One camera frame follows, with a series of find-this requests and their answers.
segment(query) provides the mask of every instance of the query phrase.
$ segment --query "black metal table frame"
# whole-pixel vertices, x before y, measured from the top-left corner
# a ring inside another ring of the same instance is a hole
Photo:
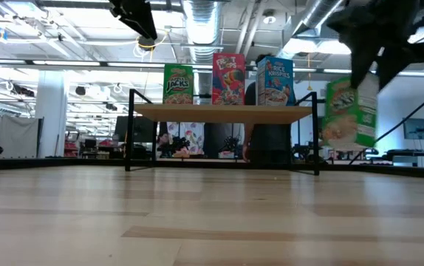
[[[134,100],[135,100],[135,95],[139,96],[140,98],[142,98],[146,103],[150,103],[153,104],[147,97],[145,97],[145,95],[141,94],[140,92],[138,92],[136,89],[130,89],[129,92],[129,119],[128,119],[128,123],[127,123],[127,133],[126,133],[126,156],[125,156],[125,171],[131,171],[131,167],[132,167],[132,161],[131,161],[131,153],[132,151],[132,145],[134,143],[134,132],[133,132],[133,128],[134,128],[134,108],[135,108],[135,104],[134,104]],[[296,103],[296,106],[298,106],[300,103],[307,101],[307,99],[310,98],[310,103],[312,104],[312,150],[313,150],[313,154],[314,154],[314,162],[313,162],[313,174],[314,175],[319,175],[320,174],[320,167],[319,167],[319,159],[318,159],[318,113],[317,113],[317,92],[310,92],[309,94],[307,94],[306,96],[304,96],[302,99],[298,100]],[[157,126],[158,126],[158,122],[154,121],[153,124],[153,133],[151,136],[151,139],[153,141],[152,143],[152,149],[151,149],[151,166],[150,167],[157,167],[157,166],[166,166],[166,165],[170,165],[169,163],[165,163],[162,161],[158,161],[156,158],[156,132],[157,132]],[[286,149],[287,149],[287,164],[284,167],[277,167],[277,168],[285,168],[287,170],[290,171],[295,171],[298,170],[297,168],[294,168],[292,162],[291,162],[291,124],[289,125],[289,128],[287,130],[287,143],[286,143]],[[213,164],[214,166],[217,166],[216,168],[218,168],[221,164],[223,163],[219,163],[219,162],[208,162],[209,165]],[[234,168],[249,168],[247,166],[246,163],[238,163],[237,161],[234,163],[227,163],[227,167],[230,168],[230,164],[234,164]],[[199,167],[202,168],[203,167],[203,163],[201,162],[188,162],[188,167]]]

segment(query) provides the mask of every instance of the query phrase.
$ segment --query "green cereal box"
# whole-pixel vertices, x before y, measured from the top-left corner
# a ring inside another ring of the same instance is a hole
[[[350,87],[350,78],[327,84],[324,144],[340,151],[375,146],[378,77],[371,73],[358,87]]]
[[[163,103],[192,104],[194,93],[192,66],[166,64],[164,76]]]

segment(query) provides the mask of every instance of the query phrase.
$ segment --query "wooden floor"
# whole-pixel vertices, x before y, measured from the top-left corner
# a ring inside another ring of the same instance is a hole
[[[0,171],[0,266],[424,265],[424,179]]]

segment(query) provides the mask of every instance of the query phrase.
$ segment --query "cereal box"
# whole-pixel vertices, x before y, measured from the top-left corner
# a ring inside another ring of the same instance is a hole
[[[261,106],[293,106],[293,61],[267,56],[258,62],[256,95]]]
[[[326,146],[353,151],[375,145],[378,77],[368,73],[358,87],[350,78],[327,84],[323,139]]]
[[[192,104],[194,93],[192,66],[166,64],[164,76],[163,103]]]
[[[245,104],[245,57],[213,54],[212,86],[212,104]]]

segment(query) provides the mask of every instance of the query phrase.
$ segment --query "white column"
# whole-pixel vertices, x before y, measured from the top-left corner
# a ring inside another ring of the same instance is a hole
[[[35,116],[44,118],[38,153],[40,158],[64,155],[68,94],[69,81],[64,72],[40,71],[35,108]]]

